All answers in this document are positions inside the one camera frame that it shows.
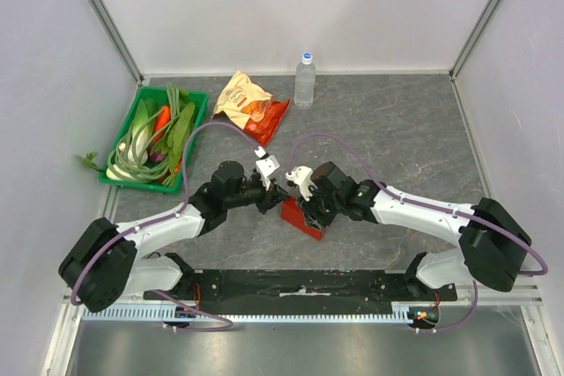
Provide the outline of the red paper box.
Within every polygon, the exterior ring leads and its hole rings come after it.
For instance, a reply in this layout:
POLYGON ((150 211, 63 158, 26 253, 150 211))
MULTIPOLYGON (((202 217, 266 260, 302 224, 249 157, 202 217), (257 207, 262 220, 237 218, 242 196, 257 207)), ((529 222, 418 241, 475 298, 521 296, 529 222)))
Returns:
POLYGON ((321 240, 324 237, 325 230, 320 230, 306 225, 306 219, 303 211, 298 207, 296 199, 290 197, 283 201, 280 213, 281 218, 288 224, 315 240, 321 240))

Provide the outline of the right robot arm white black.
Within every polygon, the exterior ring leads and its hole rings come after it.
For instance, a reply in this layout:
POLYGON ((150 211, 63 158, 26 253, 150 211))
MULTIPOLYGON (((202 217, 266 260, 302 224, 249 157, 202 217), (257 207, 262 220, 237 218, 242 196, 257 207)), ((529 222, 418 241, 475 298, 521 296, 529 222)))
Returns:
POLYGON ((405 293, 425 299, 447 284, 475 279, 500 292, 513 289, 531 238, 497 201, 445 203, 406 193, 371 180, 356 182, 332 162, 316 169, 296 166, 286 178, 295 183, 306 225, 324 229, 338 215, 353 221, 403 226, 444 240, 452 248, 417 254, 405 273, 405 293))

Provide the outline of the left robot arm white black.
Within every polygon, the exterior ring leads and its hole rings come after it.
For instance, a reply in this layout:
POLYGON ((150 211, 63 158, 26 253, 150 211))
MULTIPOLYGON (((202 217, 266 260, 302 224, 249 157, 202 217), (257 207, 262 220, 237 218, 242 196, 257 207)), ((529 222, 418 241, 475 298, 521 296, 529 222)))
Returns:
POLYGON ((58 268, 73 295, 94 313, 121 296, 161 290, 185 299, 193 290, 192 268, 177 254, 150 254, 180 240, 190 240, 222 225, 231 209, 254 205, 266 213, 288 194, 272 175, 278 161, 259 159, 251 175, 242 165, 224 161, 187 203, 158 215, 113 224, 92 221, 58 268))

